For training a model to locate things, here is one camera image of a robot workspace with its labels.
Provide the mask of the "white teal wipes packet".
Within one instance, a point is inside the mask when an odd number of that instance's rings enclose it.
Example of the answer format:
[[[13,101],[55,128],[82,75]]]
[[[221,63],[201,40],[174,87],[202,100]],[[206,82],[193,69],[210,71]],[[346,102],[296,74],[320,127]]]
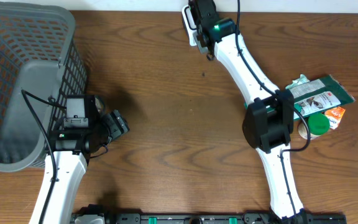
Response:
[[[287,85],[285,88],[286,89],[291,89],[294,88],[296,86],[302,85],[304,83],[308,83],[310,82],[310,80],[304,75],[304,74],[300,74],[300,77],[293,80],[291,84]]]

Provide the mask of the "green lid spice jar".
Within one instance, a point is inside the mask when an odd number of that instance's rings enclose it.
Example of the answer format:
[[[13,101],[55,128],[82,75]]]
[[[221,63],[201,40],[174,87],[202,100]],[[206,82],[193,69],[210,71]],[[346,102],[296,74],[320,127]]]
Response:
[[[307,119],[307,125],[310,131],[310,139],[316,139],[324,135],[330,129],[329,119],[322,113],[312,114]],[[306,126],[303,122],[298,125],[298,133],[303,139],[307,138]]]

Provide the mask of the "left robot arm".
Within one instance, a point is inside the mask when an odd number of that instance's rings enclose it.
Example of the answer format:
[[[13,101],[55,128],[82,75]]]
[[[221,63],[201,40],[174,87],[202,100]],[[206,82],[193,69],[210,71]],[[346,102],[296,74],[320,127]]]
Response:
[[[129,131],[118,110],[98,119],[93,128],[58,129],[50,137],[52,152],[30,223],[70,223],[78,187],[96,152]]]

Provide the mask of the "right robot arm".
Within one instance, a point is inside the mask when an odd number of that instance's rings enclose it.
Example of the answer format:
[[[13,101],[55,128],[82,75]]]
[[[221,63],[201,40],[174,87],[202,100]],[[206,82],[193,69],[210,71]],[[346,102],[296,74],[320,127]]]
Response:
[[[242,129],[259,154],[270,189],[270,208],[280,223],[304,223],[290,163],[294,97],[279,90],[263,73],[230,18],[197,20],[197,39],[221,62],[240,89],[246,104]]]

